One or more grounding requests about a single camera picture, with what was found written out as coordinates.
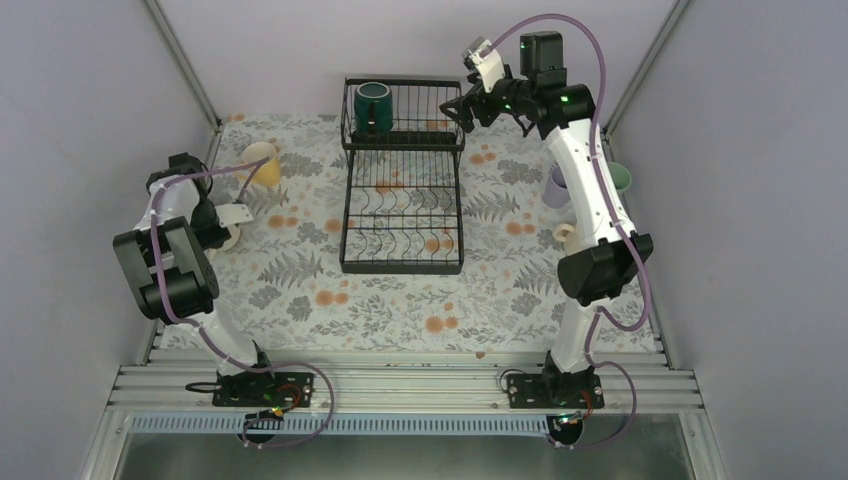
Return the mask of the cream ribbed mug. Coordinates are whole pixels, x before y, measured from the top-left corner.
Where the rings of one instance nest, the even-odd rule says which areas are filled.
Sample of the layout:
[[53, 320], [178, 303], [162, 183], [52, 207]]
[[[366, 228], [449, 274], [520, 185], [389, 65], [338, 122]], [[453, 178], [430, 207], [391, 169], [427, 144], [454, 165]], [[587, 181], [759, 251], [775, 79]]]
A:
[[577, 251], [580, 236], [577, 227], [572, 224], [562, 223], [552, 230], [552, 237], [561, 243], [567, 255]]

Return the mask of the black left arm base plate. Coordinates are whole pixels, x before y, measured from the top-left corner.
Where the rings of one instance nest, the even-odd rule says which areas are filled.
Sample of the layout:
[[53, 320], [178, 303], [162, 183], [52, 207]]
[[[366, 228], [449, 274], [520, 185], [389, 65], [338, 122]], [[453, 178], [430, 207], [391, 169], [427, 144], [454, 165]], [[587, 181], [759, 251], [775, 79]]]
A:
[[240, 373], [217, 380], [215, 407], [259, 409], [308, 407], [315, 375], [308, 372]]

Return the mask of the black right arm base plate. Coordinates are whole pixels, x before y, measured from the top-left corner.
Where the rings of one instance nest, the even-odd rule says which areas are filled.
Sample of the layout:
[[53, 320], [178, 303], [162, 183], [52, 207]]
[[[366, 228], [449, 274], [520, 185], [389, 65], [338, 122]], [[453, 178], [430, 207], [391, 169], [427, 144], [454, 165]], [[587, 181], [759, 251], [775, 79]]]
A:
[[509, 373], [505, 388], [512, 409], [602, 409], [605, 399], [593, 371], [571, 374]]

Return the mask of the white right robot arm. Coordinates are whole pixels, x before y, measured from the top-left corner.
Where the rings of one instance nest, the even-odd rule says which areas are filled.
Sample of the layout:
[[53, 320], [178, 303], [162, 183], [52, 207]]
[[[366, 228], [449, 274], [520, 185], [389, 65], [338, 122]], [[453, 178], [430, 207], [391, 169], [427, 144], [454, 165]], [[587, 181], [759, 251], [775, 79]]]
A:
[[555, 230], [565, 247], [557, 276], [568, 301], [541, 373], [543, 397], [555, 407], [593, 389], [591, 343], [600, 318], [653, 251], [652, 238], [637, 231], [617, 194], [592, 122], [593, 95], [568, 82], [563, 59], [559, 33], [525, 34], [520, 75], [513, 77], [494, 43], [480, 37], [463, 55], [471, 89], [440, 107], [465, 132], [501, 115], [515, 118], [525, 134], [537, 130], [563, 176], [576, 219]]

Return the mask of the lavender plastic cup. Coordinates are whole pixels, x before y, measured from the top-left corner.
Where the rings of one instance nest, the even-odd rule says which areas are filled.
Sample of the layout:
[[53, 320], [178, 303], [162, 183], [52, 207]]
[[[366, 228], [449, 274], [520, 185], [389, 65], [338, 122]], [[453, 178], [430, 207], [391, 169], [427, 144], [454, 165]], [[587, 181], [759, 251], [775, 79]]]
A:
[[547, 207], [552, 209], [562, 208], [570, 201], [570, 194], [558, 165], [554, 165], [550, 170], [542, 195], [542, 201]]

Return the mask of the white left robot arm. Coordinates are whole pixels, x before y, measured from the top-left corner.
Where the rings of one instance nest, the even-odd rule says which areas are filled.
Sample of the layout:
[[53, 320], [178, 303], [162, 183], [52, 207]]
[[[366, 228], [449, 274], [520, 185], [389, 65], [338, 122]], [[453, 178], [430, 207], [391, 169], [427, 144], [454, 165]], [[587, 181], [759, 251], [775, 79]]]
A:
[[212, 174], [188, 153], [171, 156], [166, 169], [148, 177], [141, 220], [112, 246], [141, 313], [199, 335], [217, 365], [214, 391], [238, 388], [263, 405], [276, 396], [278, 377], [258, 345], [216, 308], [220, 289], [210, 261], [238, 241], [253, 215], [240, 200], [215, 204]]

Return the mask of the yellow mug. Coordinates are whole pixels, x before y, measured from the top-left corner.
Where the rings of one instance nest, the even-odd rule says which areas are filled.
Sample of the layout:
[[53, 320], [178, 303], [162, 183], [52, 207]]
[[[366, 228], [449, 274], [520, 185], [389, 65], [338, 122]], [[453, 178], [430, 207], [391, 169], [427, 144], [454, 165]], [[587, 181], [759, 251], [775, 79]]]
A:
[[255, 142], [248, 145], [242, 153], [245, 164], [260, 162], [255, 173], [250, 172], [244, 178], [244, 186], [259, 185], [266, 188], [277, 187], [282, 180], [282, 169], [279, 152], [275, 145], [269, 142]]

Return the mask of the dark teal mug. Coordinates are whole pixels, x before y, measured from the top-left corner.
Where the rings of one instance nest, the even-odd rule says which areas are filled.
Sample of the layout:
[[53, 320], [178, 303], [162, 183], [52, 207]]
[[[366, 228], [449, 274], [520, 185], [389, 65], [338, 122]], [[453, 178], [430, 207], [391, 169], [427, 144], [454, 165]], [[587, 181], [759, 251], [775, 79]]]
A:
[[355, 131], [362, 135], [387, 134], [393, 128], [393, 96], [388, 85], [368, 81], [354, 91]]

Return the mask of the light green plastic cup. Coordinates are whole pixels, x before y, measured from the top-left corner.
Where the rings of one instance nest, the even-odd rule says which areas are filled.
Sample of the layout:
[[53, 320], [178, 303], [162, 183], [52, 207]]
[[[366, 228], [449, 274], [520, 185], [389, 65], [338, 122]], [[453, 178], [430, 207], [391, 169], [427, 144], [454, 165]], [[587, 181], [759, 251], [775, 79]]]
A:
[[625, 192], [632, 185], [631, 172], [625, 166], [617, 162], [608, 162], [607, 168], [618, 193]]

